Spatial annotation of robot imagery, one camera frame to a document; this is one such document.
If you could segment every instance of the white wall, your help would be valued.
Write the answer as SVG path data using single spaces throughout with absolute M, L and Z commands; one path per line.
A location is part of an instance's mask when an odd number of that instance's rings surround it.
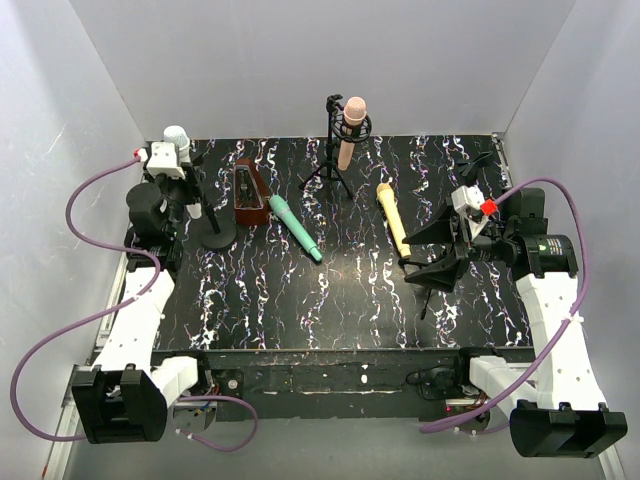
M 104 307 L 118 256 L 79 244 L 64 223 L 73 189 L 131 158 L 140 135 L 68 0 L 0 0 L 0 477 L 39 478 L 51 444 L 9 406 L 13 368 L 37 340 Z M 124 195 L 139 171 L 82 197 L 81 230 L 120 242 Z M 53 433 L 73 363 L 96 327 L 57 340 L 27 365 L 19 397 Z
M 593 283 L 582 308 L 594 371 L 629 434 L 618 444 L 640 478 L 640 3 L 578 0 L 506 136 L 516 180 L 552 175 L 575 195 Z M 559 196 L 552 231 L 573 231 Z
M 147 139 L 504 131 L 575 0 L 71 0 Z

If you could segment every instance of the metronome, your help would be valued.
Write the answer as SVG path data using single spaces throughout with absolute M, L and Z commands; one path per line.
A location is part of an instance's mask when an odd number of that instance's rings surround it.
M 253 161 L 240 158 L 233 167 L 233 209 L 238 225 L 269 223 L 269 190 Z

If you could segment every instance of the microphone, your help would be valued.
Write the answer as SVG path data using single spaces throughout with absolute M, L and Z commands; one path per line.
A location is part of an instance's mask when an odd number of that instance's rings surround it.
M 318 250 L 316 242 L 313 241 L 302 224 L 298 221 L 289 208 L 289 205 L 287 205 L 285 199 L 280 195 L 273 195 L 269 199 L 269 205 L 271 206 L 273 213 L 275 213 L 276 216 L 284 222 L 289 231 L 294 237 L 296 237 L 298 242 L 300 242 L 302 248 L 304 248 L 304 250 L 310 254 L 316 262 L 322 261 L 322 253 Z
M 344 106 L 343 114 L 345 123 L 343 131 L 349 134 L 352 129 L 346 128 L 346 126 L 356 128 L 362 125 L 367 116 L 367 104 L 360 97 L 351 97 Z M 340 143 L 340 155 L 338 156 L 338 168 L 340 170 L 346 170 L 349 167 L 354 148 L 355 144 L 353 143 L 344 140 Z
M 387 216 L 387 222 L 389 228 L 391 228 L 391 234 L 396 242 L 396 248 L 400 252 L 400 257 L 407 259 L 411 256 L 411 248 L 406 243 L 402 243 L 407 234 L 404 232 L 404 226 L 398 213 L 398 207 L 396 206 L 396 196 L 393 193 L 391 185 L 388 183 L 381 183 L 376 189 L 378 194 L 378 201 L 384 208 L 384 214 Z
M 162 134 L 163 140 L 167 143 L 173 143 L 176 147 L 178 147 L 178 165 L 185 167 L 187 170 L 187 175 L 197 175 L 196 171 L 193 170 L 193 165 L 191 164 L 191 157 L 189 156 L 189 147 L 191 146 L 191 140 L 187 137 L 187 132 L 184 131 L 184 128 L 178 125 L 171 125 L 164 129 L 164 133 Z M 196 182 L 196 185 L 192 186 L 192 191 L 197 191 L 199 186 L 197 185 L 197 179 L 192 178 L 192 182 Z M 202 204 L 199 201 L 192 205 L 187 205 L 187 211 L 191 218 L 200 218 L 202 216 Z
M 178 147 L 178 163 L 191 163 L 191 157 L 189 157 L 189 147 L 191 146 L 191 140 L 187 137 L 187 132 L 184 128 L 178 125 L 171 125 L 164 129 L 164 141 L 173 143 Z

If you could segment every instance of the black base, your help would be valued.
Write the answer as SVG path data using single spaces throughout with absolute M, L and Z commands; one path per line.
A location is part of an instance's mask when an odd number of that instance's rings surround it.
M 518 400 L 509 418 L 513 446 L 523 457 L 593 458 L 627 434 L 622 412 L 572 410 L 560 403 L 559 410 L 538 408 L 534 402 Z
M 119 403 L 107 393 L 120 387 Z M 167 424 L 167 402 L 143 370 L 76 372 L 71 393 L 90 443 L 157 442 Z
M 231 244 L 236 241 L 238 235 L 238 228 L 233 220 L 223 217 L 217 220 L 220 226 L 220 233 L 214 232 L 213 229 L 209 227 L 199 235 L 202 246 L 212 252 L 219 252 L 220 250 L 229 248 Z

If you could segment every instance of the gray floor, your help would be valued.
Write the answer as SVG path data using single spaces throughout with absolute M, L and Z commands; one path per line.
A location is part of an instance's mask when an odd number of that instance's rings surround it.
M 214 424 L 207 436 L 231 444 L 249 423 Z M 420 435 L 406 419 L 266 420 L 243 451 L 220 454 L 167 431 L 159 443 L 72 450 L 66 480 L 101 479 L 563 479 L 601 478 L 597 460 L 525 459 L 508 431 L 472 439 Z

